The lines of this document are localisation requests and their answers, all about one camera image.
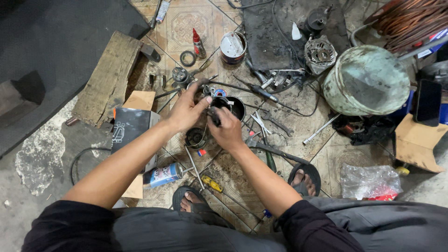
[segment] foot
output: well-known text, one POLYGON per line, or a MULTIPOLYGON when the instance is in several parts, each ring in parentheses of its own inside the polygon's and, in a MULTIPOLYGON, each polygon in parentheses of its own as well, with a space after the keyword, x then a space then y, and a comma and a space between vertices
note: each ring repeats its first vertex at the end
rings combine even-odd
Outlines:
POLYGON ((190 201, 192 203, 205 203, 200 200, 194 193, 187 191, 181 201, 181 212, 191 213, 190 201))
POLYGON ((300 182, 306 184, 306 188, 308 189, 309 196, 316 195, 316 186, 313 184, 313 181, 310 179, 310 176, 308 174, 305 174, 305 172, 302 169, 299 169, 296 172, 296 174, 294 176, 294 180, 291 183, 291 186, 293 187, 300 182))

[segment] sandal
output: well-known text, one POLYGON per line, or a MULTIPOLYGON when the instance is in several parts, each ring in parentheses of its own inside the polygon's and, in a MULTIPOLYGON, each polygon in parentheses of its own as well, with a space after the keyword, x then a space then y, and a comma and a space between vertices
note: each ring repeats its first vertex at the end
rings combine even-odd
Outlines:
POLYGON ((205 213, 205 212, 216 213, 207 204, 207 201, 205 200, 204 196, 202 196, 202 194, 198 190, 196 190, 190 186, 181 186, 174 192, 174 194, 172 196, 172 208, 174 210, 176 210, 176 211, 181 210, 182 198, 185 196, 185 193, 188 191, 194 193, 202 202, 205 202, 205 203, 192 203, 191 201, 189 201, 192 213, 205 213))
MULTIPOLYGON (((308 174, 308 176, 310 177, 314 186, 316 187, 316 195, 315 196, 316 197, 319 196, 320 175, 319 175, 319 172, 317 171, 316 167, 312 164, 309 164, 309 165, 300 164, 300 163, 296 164, 294 166, 293 170, 291 171, 291 173, 289 174, 288 184, 291 185, 291 183, 294 180, 294 177, 296 176, 296 172, 300 169, 302 169, 305 174, 308 174)), ((305 180, 305 176, 303 176, 302 181, 300 183, 298 183, 297 185, 294 185, 293 188, 296 189, 296 191, 298 193, 302 194, 302 196, 309 196, 308 188, 306 187, 306 184, 302 183, 304 180, 305 180)))

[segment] copper wire coil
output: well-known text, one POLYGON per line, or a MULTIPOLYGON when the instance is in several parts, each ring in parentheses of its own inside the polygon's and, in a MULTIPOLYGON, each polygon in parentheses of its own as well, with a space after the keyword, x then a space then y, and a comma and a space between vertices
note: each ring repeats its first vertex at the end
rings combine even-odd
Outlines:
POLYGON ((386 38, 385 49, 404 52, 448 27, 448 0, 391 0, 364 24, 386 38))

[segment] red bottle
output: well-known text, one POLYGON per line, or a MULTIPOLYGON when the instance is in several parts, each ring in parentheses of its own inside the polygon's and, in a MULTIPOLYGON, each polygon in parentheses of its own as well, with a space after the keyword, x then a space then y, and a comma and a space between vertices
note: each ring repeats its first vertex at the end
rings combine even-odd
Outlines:
POLYGON ((194 44, 194 52, 199 58, 203 59, 207 57, 207 53, 205 52, 204 45, 202 45, 201 38, 199 37, 194 28, 193 28, 193 44, 194 44))

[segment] smartphone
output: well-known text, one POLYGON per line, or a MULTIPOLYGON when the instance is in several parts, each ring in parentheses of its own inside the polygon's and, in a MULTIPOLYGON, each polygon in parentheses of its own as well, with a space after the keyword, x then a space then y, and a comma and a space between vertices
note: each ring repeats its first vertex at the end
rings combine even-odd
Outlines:
POLYGON ((417 87, 417 108, 414 121, 431 126, 439 126, 442 85, 429 80, 420 80, 417 87))

